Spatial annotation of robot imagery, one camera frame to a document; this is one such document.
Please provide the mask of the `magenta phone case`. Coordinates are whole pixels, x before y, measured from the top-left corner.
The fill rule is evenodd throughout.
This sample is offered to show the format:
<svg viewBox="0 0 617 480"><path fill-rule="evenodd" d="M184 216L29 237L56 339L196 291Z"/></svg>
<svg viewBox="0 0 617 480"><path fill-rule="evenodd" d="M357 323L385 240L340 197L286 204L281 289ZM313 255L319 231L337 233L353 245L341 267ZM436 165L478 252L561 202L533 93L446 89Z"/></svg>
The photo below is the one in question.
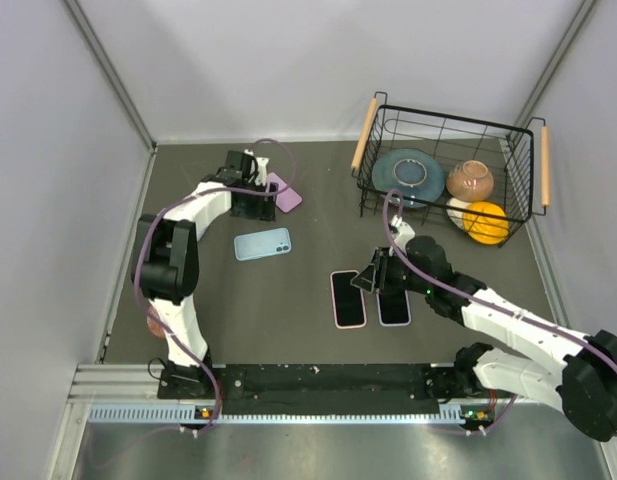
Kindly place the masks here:
<svg viewBox="0 0 617 480"><path fill-rule="evenodd" d="M290 213L302 203L302 197L277 174L271 172L267 176L267 192L275 190L276 207L284 214Z"/></svg>

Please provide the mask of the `black phone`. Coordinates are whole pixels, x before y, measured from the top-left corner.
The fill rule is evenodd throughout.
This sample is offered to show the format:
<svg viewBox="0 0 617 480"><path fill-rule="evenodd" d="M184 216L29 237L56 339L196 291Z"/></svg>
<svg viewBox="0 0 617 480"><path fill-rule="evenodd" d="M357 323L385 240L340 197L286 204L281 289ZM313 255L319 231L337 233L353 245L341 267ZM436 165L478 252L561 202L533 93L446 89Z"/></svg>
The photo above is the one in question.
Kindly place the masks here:
<svg viewBox="0 0 617 480"><path fill-rule="evenodd" d="M401 327L411 323L408 294L378 294L379 322L384 327Z"/></svg>

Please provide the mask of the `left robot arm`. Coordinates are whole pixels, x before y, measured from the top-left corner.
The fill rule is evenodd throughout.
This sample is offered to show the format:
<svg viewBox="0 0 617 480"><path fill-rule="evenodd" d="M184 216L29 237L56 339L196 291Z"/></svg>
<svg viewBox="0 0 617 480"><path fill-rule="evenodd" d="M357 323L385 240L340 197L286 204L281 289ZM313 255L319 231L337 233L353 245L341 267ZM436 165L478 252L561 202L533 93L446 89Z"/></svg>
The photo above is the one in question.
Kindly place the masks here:
<svg viewBox="0 0 617 480"><path fill-rule="evenodd" d="M161 398L203 398L217 391L194 305L198 242L212 222L227 213L275 219L278 186L268 181L268 163L249 149L230 151L225 164L205 176L192 193L138 220L131 281L136 299L167 342L168 356L159 377Z"/></svg>

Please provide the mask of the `light blue phone case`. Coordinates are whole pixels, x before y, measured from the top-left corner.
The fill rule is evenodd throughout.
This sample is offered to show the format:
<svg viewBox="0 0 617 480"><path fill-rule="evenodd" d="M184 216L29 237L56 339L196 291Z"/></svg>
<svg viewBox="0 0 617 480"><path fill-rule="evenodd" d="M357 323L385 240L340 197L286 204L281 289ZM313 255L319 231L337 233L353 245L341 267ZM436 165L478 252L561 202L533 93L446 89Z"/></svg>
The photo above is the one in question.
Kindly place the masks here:
<svg viewBox="0 0 617 480"><path fill-rule="evenodd" d="M286 228L238 235L234 238L234 253L238 261L258 260L289 253L292 243Z"/></svg>

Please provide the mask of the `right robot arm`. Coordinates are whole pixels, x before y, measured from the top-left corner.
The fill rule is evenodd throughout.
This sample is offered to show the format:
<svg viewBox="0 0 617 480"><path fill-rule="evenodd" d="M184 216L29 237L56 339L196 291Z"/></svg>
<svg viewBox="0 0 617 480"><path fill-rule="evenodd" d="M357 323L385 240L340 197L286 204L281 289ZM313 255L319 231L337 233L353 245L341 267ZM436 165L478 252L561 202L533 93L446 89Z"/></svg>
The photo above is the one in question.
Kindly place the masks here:
<svg viewBox="0 0 617 480"><path fill-rule="evenodd" d="M455 384L475 396L507 391L561 412L586 436L617 437L617 336L585 334L514 305L485 283L453 269L429 236L404 248L375 250L352 286L375 294L419 293L439 316L502 343L478 343L455 360Z"/></svg>

